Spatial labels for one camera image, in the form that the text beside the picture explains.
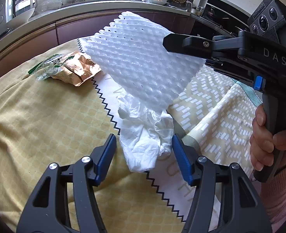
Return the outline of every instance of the silver screw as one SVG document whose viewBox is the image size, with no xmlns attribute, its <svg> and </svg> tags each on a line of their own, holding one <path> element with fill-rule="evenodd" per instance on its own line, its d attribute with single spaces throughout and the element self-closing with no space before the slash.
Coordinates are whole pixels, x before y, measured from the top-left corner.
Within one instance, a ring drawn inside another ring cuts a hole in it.
<svg viewBox="0 0 286 233">
<path fill-rule="evenodd" d="M 84 163 L 88 163 L 90 161 L 90 157 L 89 156 L 85 156 L 81 159 L 82 162 Z"/>
<path fill-rule="evenodd" d="M 53 170 L 53 169 L 56 169 L 57 166 L 58 166 L 58 165 L 57 165 L 56 163 L 51 163 L 51 164 L 49 165 L 49 168 L 50 168 L 51 170 Z"/>
<path fill-rule="evenodd" d="M 231 167 L 233 168 L 233 169 L 239 169 L 239 164 L 237 164 L 237 163 L 232 163 L 231 164 Z"/>
<path fill-rule="evenodd" d="M 201 162 L 201 163 L 204 163 L 204 162 L 207 161 L 207 158 L 204 157 L 204 156 L 200 156 L 200 157 L 198 158 L 198 161 Z"/>
<path fill-rule="evenodd" d="M 204 46 L 204 47 L 209 47 L 209 46 L 210 46 L 210 43 L 209 43 L 208 41 L 204 41 L 204 42 L 203 42 L 203 46 Z"/>
</svg>

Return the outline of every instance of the pink sleeve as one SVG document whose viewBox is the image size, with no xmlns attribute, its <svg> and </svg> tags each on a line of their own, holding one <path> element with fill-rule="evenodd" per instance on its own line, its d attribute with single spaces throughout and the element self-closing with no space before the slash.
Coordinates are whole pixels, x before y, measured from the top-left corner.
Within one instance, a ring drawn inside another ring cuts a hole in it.
<svg viewBox="0 0 286 233">
<path fill-rule="evenodd" d="M 286 221 L 286 168 L 269 183 L 262 183 L 260 196 L 276 232 Z"/>
</svg>

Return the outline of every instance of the countertop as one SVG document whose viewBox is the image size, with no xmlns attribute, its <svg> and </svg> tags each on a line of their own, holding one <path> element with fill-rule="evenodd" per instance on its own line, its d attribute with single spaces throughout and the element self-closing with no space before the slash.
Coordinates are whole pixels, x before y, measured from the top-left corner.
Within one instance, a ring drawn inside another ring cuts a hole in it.
<svg viewBox="0 0 286 233">
<path fill-rule="evenodd" d="M 201 21 L 202 23 L 215 28 L 216 25 L 208 22 L 207 20 L 200 18 L 194 14 L 191 14 L 187 11 L 175 9 L 167 6 L 156 5 L 152 3 L 138 2 L 138 1 L 129 1 L 129 0 L 105 0 L 105 1 L 91 1 L 84 2 L 79 4 L 73 4 L 58 10 L 46 11 L 40 15 L 32 17 L 27 23 L 18 27 L 15 30 L 10 31 L 2 38 L 0 38 L 0 52 L 5 49 L 10 44 L 21 39 L 23 36 L 42 28 L 43 26 L 51 25 L 57 21 L 60 21 L 64 18 L 69 18 L 76 15 L 82 15 L 97 11 L 106 11 L 106 10 L 127 10 L 127 9 L 147 9 L 147 10 L 159 10 L 177 13 L 181 15 L 191 16 L 196 20 Z M 219 32 L 224 35 L 228 33 L 223 32 L 222 29 L 217 27 Z"/>
</svg>

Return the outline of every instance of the camera lens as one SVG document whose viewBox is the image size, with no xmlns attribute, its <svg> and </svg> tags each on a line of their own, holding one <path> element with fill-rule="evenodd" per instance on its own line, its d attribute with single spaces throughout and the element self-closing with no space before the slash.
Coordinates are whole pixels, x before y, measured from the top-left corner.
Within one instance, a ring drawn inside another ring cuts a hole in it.
<svg viewBox="0 0 286 233">
<path fill-rule="evenodd" d="M 269 9 L 269 16 L 271 17 L 272 20 L 276 20 L 278 17 L 277 11 L 275 8 L 270 8 Z"/>
<path fill-rule="evenodd" d="M 258 29 L 257 29 L 257 26 L 256 26 L 256 25 L 253 25 L 253 27 L 252 27 L 252 32 L 253 32 L 254 34 L 257 34 L 257 33 L 258 33 Z"/>
<path fill-rule="evenodd" d="M 268 29 L 268 22 L 264 15 L 261 15 L 259 17 L 259 26 L 261 27 L 263 31 L 266 31 Z"/>
</svg>

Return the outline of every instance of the human hand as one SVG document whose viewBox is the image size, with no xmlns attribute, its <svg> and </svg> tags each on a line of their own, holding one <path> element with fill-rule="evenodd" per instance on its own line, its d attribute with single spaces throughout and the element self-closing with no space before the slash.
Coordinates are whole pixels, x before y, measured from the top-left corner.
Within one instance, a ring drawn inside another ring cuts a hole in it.
<svg viewBox="0 0 286 233">
<path fill-rule="evenodd" d="M 255 111 L 253 119 L 253 133 L 250 137 L 250 155 L 251 163 L 255 170 L 261 171 L 264 166 L 272 166 L 272 151 L 276 147 L 284 151 L 282 160 L 278 166 L 281 168 L 286 165 L 286 130 L 281 131 L 274 136 L 266 129 L 266 114 L 263 104 L 259 105 Z"/>
</svg>

